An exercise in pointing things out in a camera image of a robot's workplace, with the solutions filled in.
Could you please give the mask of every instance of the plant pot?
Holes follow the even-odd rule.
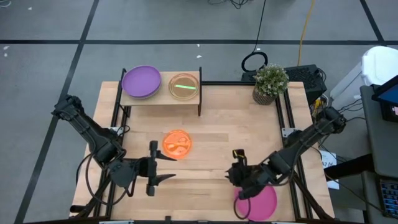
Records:
[[[263,95],[258,92],[256,87],[254,87],[253,99],[256,103],[260,105],[270,105],[276,99],[276,96]]]

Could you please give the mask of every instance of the pink plate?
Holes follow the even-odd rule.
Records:
[[[241,188],[236,188],[234,191],[235,198],[241,191]],[[267,220],[274,213],[277,206],[276,191],[273,187],[267,186],[259,193],[259,195],[250,198],[251,211],[248,220],[261,222]],[[236,202],[236,208],[240,215],[244,217],[249,210],[248,200],[239,200]]]

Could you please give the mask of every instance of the potted plant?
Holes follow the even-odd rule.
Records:
[[[257,71],[253,76],[256,85],[253,89],[253,99],[260,105],[270,105],[276,97],[287,89],[289,77],[279,65],[269,64]]]

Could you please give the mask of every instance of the black floor stripe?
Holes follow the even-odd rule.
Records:
[[[88,30],[90,29],[90,25],[93,22],[95,11],[98,6],[98,1],[99,0],[94,0],[93,5],[91,7],[90,13],[89,13],[87,21],[86,21],[85,28],[83,29],[83,33],[80,37],[79,45],[76,49],[75,55],[73,56],[73,60],[70,65],[68,75],[65,79],[65,83],[63,84],[63,88],[62,88],[59,100],[61,100],[68,93],[70,84],[72,82],[73,75],[75,74],[75,70],[76,70],[80,55],[81,55],[81,51],[83,50],[83,46],[84,46],[83,41],[87,38]],[[52,141],[52,138],[55,133],[55,128],[57,127],[57,123],[58,123],[58,119],[53,116],[51,119],[51,122],[50,122],[49,130],[47,131],[47,134],[45,135],[44,142],[43,142],[42,148],[39,153],[39,157],[37,158],[35,167],[33,169],[33,173],[30,177],[30,181],[26,188],[24,197],[22,198],[21,205],[18,209],[17,217],[14,221],[14,223],[16,223],[16,224],[23,223],[25,220],[25,216],[26,216],[27,210],[29,208],[30,201],[32,200],[32,196],[35,191],[37,182],[39,180],[40,173],[43,169],[44,161],[45,161],[45,158],[47,157],[47,153],[49,151],[51,141]]]
[[[256,40],[86,40],[84,44],[157,45],[157,44],[255,44]],[[258,44],[298,45],[299,40],[259,40]],[[304,40],[303,45],[378,45],[378,40]]]
[[[372,26],[372,29],[373,29],[374,34],[375,34],[376,37],[377,37],[377,40],[381,42],[380,45],[386,45],[386,44],[384,43],[384,38],[383,38],[383,36],[381,35],[380,30],[379,30],[379,28],[378,28],[378,26],[377,26],[377,24],[376,24],[376,21],[374,20],[374,18],[373,18],[373,16],[372,16],[372,13],[371,13],[371,11],[370,11],[370,9],[369,9],[368,4],[366,3],[365,0],[359,0],[359,1],[360,1],[361,4],[362,4],[363,10],[365,10],[365,14],[366,14],[366,16],[368,17],[368,20],[369,20],[369,22],[370,22],[370,24],[371,24],[371,26]]]
[[[398,40],[304,40],[303,45],[382,45]],[[0,44],[98,44],[98,45],[158,45],[158,44],[255,44],[256,40],[0,40]],[[299,40],[259,40],[266,45],[298,45]]]
[[[79,44],[80,40],[0,40],[0,44]]]
[[[386,40],[384,43],[386,45],[398,45],[398,40]]]

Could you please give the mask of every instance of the white container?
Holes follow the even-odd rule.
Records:
[[[390,47],[373,47],[330,92],[333,99],[332,107],[339,110],[343,106],[354,103],[361,98],[359,88],[363,85],[383,85],[398,75],[398,50]],[[345,117],[350,119],[363,114],[363,110],[356,112],[345,111]]]

